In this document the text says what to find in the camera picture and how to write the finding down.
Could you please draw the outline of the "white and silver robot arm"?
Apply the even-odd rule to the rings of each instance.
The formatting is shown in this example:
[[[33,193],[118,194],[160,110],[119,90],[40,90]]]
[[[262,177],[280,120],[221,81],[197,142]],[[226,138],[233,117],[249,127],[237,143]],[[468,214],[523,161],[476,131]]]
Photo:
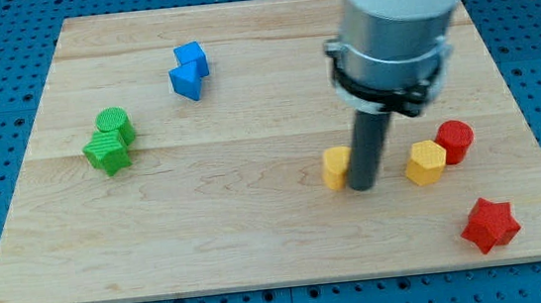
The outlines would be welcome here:
[[[459,0],[344,0],[338,35],[325,43],[339,97],[372,115],[418,116],[438,95]]]

